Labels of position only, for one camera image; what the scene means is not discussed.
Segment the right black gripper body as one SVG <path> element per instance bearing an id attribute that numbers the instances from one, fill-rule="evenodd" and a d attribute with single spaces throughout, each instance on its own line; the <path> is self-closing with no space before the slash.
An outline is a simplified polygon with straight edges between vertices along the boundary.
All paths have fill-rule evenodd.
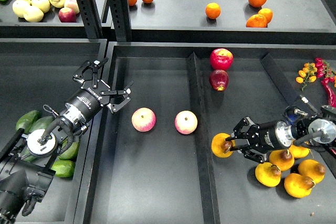
<path id="1" fill-rule="evenodd" d="M 288 149 L 293 140 L 291 126 L 284 121 L 252 125 L 248 137 L 250 147 L 260 153 Z"/>

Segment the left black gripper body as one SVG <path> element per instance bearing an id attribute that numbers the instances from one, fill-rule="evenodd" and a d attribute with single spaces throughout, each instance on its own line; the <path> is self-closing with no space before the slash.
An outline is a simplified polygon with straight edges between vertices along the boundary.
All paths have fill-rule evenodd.
<path id="1" fill-rule="evenodd" d="M 108 91 L 111 91 L 111 87 L 103 80 L 98 80 L 96 87 L 92 81 L 84 81 L 80 89 L 66 101 L 67 111 L 64 116 L 73 122 L 89 122 L 110 103 Z"/>

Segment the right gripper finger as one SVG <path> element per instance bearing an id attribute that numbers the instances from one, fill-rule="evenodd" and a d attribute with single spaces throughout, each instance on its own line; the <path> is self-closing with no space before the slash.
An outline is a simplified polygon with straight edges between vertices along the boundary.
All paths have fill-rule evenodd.
<path id="1" fill-rule="evenodd" d="M 253 150 L 251 146 L 248 145 L 234 146 L 231 148 L 231 151 L 238 151 L 239 153 L 243 154 L 244 158 L 257 163 L 265 162 L 265 154 Z"/>
<path id="2" fill-rule="evenodd" d="M 259 125 L 252 121 L 248 116 L 242 118 L 236 126 L 233 128 L 233 132 L 229 137 L 226 137 L 226 141 L 233 140 L 256 140 L 259 133 Z"/>

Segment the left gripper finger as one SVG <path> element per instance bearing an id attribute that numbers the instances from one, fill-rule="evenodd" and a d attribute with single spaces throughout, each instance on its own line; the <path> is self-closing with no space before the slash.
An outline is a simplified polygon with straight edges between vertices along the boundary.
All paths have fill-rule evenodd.
<path id="1" fill-rule="evenodd" d="M 95 60 L 93 62 L 86 60 L 84 63 L 74 72 L 72 79 L 81 84 L 86 81 L 91 81 L 91 87 L 96 89 L 98 87 L 98 71 L 107 63 L 108 58 L 103 58 L 101 61 Z M 85 72 L 89 71 L 91 74 L 90 79 L 85 79 Z"/>
<path id="2" fill-rule="evenodd" d="M 111 114 L 115 114 L 125 107 L 130 101 L 131 86 L 134 81 L 131 81 L 122 90 L 103 90 L 100 92 L 102 99 L 100 100 L 100 106 L 109 109 Z"/>

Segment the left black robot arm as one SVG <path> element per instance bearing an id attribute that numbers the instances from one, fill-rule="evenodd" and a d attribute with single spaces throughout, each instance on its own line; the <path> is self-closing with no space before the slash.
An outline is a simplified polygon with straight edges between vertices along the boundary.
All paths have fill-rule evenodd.
<path id="1" fill-rule="evenodd" d="M 43 106 L 51 115 L 48 125 L 33 127 L 39 112 L 20 118 L 14 136 L 1 150 L 1 223 L 14 223 L 18 214 L 30 215 L 42 202 L 56 174 L 52 169 L 56 159 L 80 140 L 103 108 L 115 114 L 130 102 L 130 86 L 114 90 L 99 77 L 107 62 L 107 58 L 86 60 L 74 72 L 80 89 L 61 112 Z"/>

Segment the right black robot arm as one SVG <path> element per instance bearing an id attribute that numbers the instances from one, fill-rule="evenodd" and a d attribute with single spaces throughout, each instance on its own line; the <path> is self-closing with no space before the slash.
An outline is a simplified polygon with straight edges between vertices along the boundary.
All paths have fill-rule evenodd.
<path id="1" fill-rule="evenodd" d="M 302 146 L 317 151 L 333 150 L 335 141 L 335 107 L 323 105 L 318 111 L 300 95 L 298 101 L 310 108 L 309 114 L 297 106 L 289 106 L 282 120 L 255 123 L 242 118 L 220 145 L 223 154 L 238 151 L 249 160 L 264 163 L 270 151 Z"/>

